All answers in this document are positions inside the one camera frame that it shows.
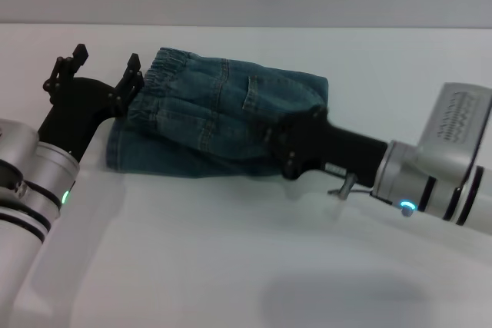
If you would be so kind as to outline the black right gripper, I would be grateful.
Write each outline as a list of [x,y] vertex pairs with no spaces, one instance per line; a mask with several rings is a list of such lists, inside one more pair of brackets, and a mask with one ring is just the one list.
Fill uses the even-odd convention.
[[388,143],[337,128],[327,114],[327,107],[315,106],[295,124],[266,128],[264,142],[282,176],[294,181],[306,171],[323,171],[326,164],[332,164],[355,175],[359,185],[373,187]]

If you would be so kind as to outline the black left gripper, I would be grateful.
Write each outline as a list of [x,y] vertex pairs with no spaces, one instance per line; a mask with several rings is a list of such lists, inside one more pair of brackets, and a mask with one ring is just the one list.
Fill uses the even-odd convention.
[[85,44],[78,44],[72,55],[57,57],[43,90],[50,95],[52,108],[38,129],[39,140],[70,154],[79,162],[99,125],[109,118],[126,114],[144,87],[141,62],[132,53],[116,86],[91,78],[74,78],[87,61]]

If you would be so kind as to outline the blue denim shorts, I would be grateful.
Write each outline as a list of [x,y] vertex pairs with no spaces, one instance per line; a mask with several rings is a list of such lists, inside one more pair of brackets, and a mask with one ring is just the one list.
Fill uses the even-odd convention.
[[187,178],[277,175],[262,128],[326,105],[328,86],[305,72],[161,48],[111,127],[106,166]]

